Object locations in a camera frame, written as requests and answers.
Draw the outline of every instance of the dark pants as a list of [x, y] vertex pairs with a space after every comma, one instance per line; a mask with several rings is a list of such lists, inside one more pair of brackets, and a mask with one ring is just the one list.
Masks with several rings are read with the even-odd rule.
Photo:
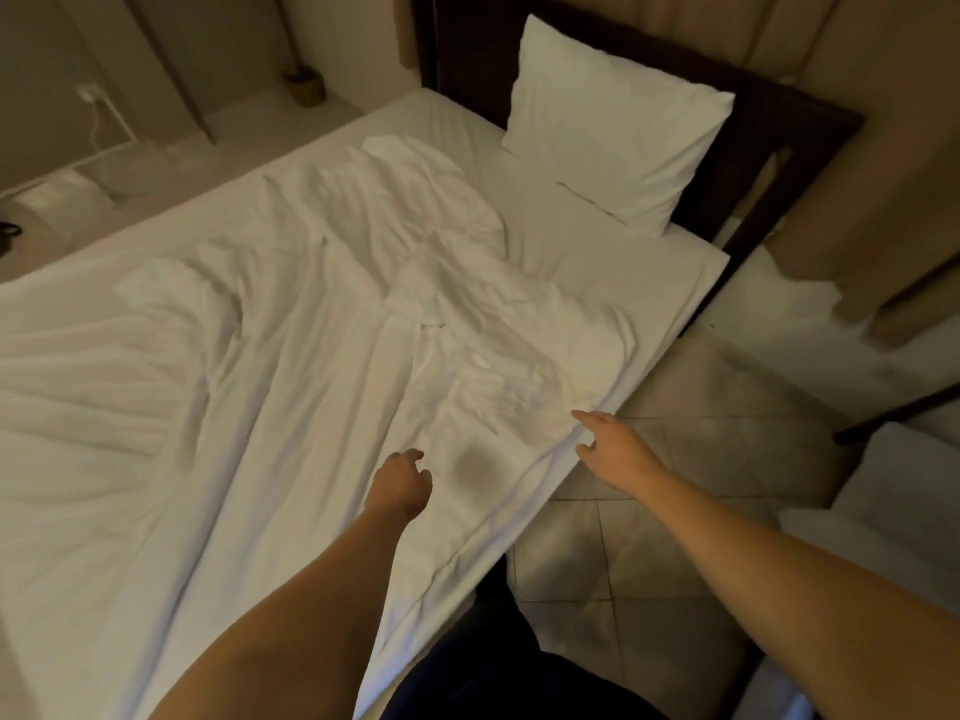
[[633, 692], [542, 652], [509, 592], [478, 601], [393, 693], [382, 720], [664, 720]]

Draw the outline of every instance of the person's left hand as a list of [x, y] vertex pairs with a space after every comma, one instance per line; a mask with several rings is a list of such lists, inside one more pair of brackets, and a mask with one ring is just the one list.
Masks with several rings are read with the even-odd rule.
[[419, 449], [391, 454], [373, 475], [366, 509], [400, 508], [408, 521], [422, 513], [433, 492], [430, 470], [417, 469], [417, 460], [422, 459], [424, 453]]

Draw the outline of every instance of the floor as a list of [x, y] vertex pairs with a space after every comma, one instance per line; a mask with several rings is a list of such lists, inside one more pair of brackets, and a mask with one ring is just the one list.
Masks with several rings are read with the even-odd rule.
[[[197, 137], [118, 151], [83, 170], [111, 204], [70, 232], [6, 204], [0, 219], [27, 233], [0, 259], [0, 282], [360, 115], [336, 96], [301, 109], [270, 90], [210, 117], [217, 146]], [[851, 456], [830, 439], [835, 414], [706, 331], [678, 341], [620, 414], [676, 471], [772, 525], [784, 507], [826, 504], [850, 469]], [[745, 636], [651, 514], [624, 498], [580, 465], [511, 549], [514, 591], [545, 649], [635, 690], [673, 720], [706, 720], [743, 664]]]
[[[666, 354], [620, 417], [675, 471], [776, 526], [826, 505], [856, 455], [843, 422], [707, 331]], [[653, 515], [582, 464], [511, 551], [541, 646], [642, 695], [672, 720], [714, 717], [747, 640]]]

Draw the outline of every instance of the person's right arm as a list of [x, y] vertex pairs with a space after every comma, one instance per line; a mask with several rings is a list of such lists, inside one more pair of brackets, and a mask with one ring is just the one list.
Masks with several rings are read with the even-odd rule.
[[960, 621], [706, 494], [616, 417], [573, 416], [595, 438], [580, 459], [654, 514], [825, 717], [960, 717]]

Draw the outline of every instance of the person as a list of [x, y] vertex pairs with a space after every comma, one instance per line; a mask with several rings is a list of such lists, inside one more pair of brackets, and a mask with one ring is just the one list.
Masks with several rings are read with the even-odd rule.
[[[829, 718], [957, 717], [960, 621], [845, 560], [772, 530], [665, 468], [630, 428], [574, 411], [577, 453], [666, 527], [748, 635]], [[353, 523], [230, 626], [152, 720], [348, 720], [370, 660], [398, 541], [432, 479], [416, 449], [376, 472]], [[503, 562], [477, 602], [404, 678], [384, 717], [661, 717], [636, 695], [542, 653]]]

